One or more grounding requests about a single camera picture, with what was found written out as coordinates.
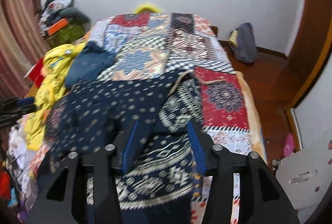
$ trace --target gray bag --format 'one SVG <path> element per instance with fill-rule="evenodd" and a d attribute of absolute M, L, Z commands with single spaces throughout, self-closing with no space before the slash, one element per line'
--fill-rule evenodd
<path fill-rule="evenodd" d="M 237 60 L 245 64 L 252 64 L 256 61 L 257 50 L 251 23 L 244 23 L 232 31 L 228 41 Z"/>

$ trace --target pink curtain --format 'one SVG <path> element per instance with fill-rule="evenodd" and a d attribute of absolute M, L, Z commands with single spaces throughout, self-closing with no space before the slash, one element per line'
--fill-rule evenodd
<path fill-rule="evenodd" d="M 50 50 L 39 33 L 40 10 L 40 0 L 0 0 L 0 97 L 24 97 L 24 75 Z"/>

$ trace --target wooden floor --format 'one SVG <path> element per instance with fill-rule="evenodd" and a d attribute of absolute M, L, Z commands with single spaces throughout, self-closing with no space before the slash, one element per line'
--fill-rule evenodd
<path fill-rule="evenodd" d="M 271 167 L 272 159 L 282 158 L 284 140 L 290 132 L 283 107 L 295 96 L 303 82 L 288 69 L 284 58 L 259 52 L 255 64 L 248 66 L 237 61 L 228 48 L 224 49 L 234 69 L 243 73 L 250 86 Z"/>

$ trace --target metal bolt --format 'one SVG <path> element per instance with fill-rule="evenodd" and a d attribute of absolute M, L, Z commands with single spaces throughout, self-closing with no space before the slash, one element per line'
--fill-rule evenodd
<path fill-rule="evenodd" d="M 255 151 L 252 151 L 249 153 L 249 156 L 252 158 L 252 159 L 258 159 L 259 158 L 259 154 Z"/>
<path fill-rule="evenodd" d="M 115 149 L 115 145 L 113 145 L 113 144 L 107 144 L 107 145 L 105 145 L 105 150 L 106 151 L 112 151 L 114 149 Z"/>
<path fill-rule="evenodd" d="M 76 158 L 78 156 L 78 154 L 76 153 L 76 152 L 70 152 L 69 154 L 68 154 L 68 157 L 70 158 L 70 159 L 74 159 L 74 158 Z"/>
<path fill-rule="evenodd" d="M 222 145 L 221 145 L 221 144 L 214 144 L 214 145 L 212 146 L 212 149 L 213 149 L 214 151 L 222 151 Z"/>

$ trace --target pink crocs shoe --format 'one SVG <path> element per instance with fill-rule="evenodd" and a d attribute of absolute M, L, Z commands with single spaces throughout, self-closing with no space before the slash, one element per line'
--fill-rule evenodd
<path fill-rule="evenodd" d="M 295 149 L 293 135 L 289 133 L 285 139 L 285 146 L 283 147 L 283 157 L 289 157 Z"/>

